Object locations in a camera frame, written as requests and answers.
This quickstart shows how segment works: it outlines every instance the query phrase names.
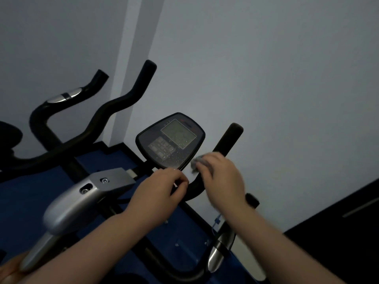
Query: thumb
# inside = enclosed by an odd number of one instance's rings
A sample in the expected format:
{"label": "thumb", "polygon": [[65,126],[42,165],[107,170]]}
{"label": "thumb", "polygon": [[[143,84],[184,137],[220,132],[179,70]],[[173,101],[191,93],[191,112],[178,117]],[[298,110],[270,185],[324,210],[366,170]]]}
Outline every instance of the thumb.
{"label": "thumb", "polygon": [[208,167],[201,164],[200,162],[196,162],[196,168],[198,169],[198,171],[201,174],[201,177],[202,177],[203,182],[204,182],[204,186],[209,185],[212,181],[212,175],[211,175],[211,172],[209,172]]}
{"label": "thumb", "polygon": [[175,202],[176,205],[178,205],[179,202],[186,195],[187,187],[188,187],[188,182],[183,181],[181,184],[179,184],[176,191],[170,196],[170,198]]}

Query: black bezel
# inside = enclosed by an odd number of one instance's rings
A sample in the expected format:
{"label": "black bezel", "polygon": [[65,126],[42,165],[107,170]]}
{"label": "black bezel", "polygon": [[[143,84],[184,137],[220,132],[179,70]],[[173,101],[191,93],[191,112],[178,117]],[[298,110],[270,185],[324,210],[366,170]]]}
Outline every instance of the black bezel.
{"label": "black bezel", "polygon": [[153,160],[149,154],[145,151],[145,149],[143,149],[141,143],[139,142],[138,140],[138,137],[143,134],[145,131],[149,130],[151,127],[155,126],[156,124],[160,123],[162,120],[165,120],[165,119],[168,119],[170,117],[172,117],[173,115],[176,115],[176,114],[182,114],[184,115],[185,117],[187,117],[188,119],[190,119],[195,125],[197,125],[201,132],[202,132],[202,137],[200,138],[199,140],[199,143],[197,144],[197,146],[195,147],[195,150],[186,158],[186,160],[183,162],[183,164],[178,167],[179,170],[182,170],[183,168],[185,168],[187,166],[187,164],[191,161],[191,159],[195,156],[195,154],[197,153],[197,151],[199,150],[201,144],[203,143],[204,139],[205,139],[205,131],[202,129],[202,127],[196,122],[194,121],[193,119],[191,119],[189,116],[183,114],[182,112],[176,112],[174,114],[171,114],[167,117],[165,117],[164,119],[160,119],[159,121],[155,122],[154,124],[152,124],[151,126],[149,126],[148,128],[144,129],[143,131],[141,131],[139,134],[137,134],[136,136],[136,145],[138,147],[138,149],[140,150],[140,152],[142,153],[142,155],[144,156],[144,158],[146,158],[149,162],[153,163],[155,167],[157,168],[164,168],[162,167],[158,162],[156,162],[155,160]]}

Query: person's left hand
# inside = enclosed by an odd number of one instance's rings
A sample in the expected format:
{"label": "person's left hand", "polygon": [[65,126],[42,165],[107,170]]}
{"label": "person's left hand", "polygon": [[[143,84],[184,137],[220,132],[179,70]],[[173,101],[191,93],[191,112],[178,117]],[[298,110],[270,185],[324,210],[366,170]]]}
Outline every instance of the person's left hand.
{"label": "person's left hand", "polygon": [[[177,190],[171,194],[174,183]],[[128,214],[148,233],[174,212],[187,192],[188,178],[178,169],[155,171],[136,189],[123,214]]]}

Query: person's left arm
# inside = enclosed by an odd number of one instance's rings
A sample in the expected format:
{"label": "person's left arm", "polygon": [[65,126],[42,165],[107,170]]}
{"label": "person's left arm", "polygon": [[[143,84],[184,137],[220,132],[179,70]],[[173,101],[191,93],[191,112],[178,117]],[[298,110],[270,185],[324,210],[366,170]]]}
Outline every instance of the person's left arm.
{"label": "person's left arm", "polygon": [[[170,195],[174,182],[180,183]],[[187,177],[157,170],[135,191],[126,210],[104,221],[85,238],[46,263],[25,283],[98,283],[150,230],[162,224],[184,197]]]}

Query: gray cloth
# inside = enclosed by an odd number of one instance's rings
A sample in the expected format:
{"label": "gray cloth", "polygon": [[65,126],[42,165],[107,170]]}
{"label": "gray cloth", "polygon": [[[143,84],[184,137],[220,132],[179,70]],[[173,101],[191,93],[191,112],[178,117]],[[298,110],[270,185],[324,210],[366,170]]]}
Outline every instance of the gray cloth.
{"label": "gray cloth", "polygon": [[200,162],[202,165],[205,165],[206,167],[208,167],[209,169],[209,172],[211,173],[211,176],[213,176],[213,167],[211,166],[211,164],[209,162],[207,162],[205,159],[203,159],[202,157],[204,156],[203,155],[200,155],[198,157],[195,157],[192,161],[191,161],[191,168],[192,168],[192,173],[197,173],[199,172],[196,168],[196,162]]}

